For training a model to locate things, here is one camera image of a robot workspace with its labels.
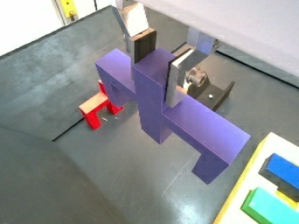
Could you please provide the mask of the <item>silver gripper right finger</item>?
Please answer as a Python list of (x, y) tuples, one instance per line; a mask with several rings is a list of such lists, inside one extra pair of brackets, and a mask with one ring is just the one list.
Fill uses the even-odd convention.
[(215, 38), (191, 27), (187, 36), (187, 48), (177, 53), (168, 64), (165, 85), (165, 104), (173, 108), (187, 95), (184, 83), (200, 85), (200, 70), (192, 69), (210, 56)]

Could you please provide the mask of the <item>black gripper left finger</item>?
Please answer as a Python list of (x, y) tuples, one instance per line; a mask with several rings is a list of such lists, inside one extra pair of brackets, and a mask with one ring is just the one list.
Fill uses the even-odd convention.
[(125, 49), (135, 64), (153, 50), (156, 30), (148, 25), (145, 8), (140, 3), (124, 6), (124, 0), (116, 0), (116, 19), (125, 36)]

